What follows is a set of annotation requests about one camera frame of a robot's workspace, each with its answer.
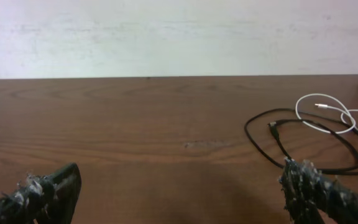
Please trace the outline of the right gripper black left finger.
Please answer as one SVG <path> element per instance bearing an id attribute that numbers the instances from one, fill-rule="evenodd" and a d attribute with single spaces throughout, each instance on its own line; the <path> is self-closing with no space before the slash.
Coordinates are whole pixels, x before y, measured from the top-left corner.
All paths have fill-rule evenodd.
<path id="1" fill-rule="evenodd" d="M 0 223 L 71 223 L 81 191 L 81 174 L 69 163 L 50 175 L 26 177 L 0 198 Z"/>

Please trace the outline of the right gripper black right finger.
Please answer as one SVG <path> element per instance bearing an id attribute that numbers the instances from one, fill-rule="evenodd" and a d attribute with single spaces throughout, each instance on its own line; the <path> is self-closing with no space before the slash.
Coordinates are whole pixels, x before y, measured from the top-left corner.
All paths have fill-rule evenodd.
<path id="1" fill-rule="evenodd" d="M 326 178 L 308 161 L 284 161 L 278 181 L 292 223 L 324 223 L 323 212 L 336 223 L 358 224 L 358 193 Z"/>

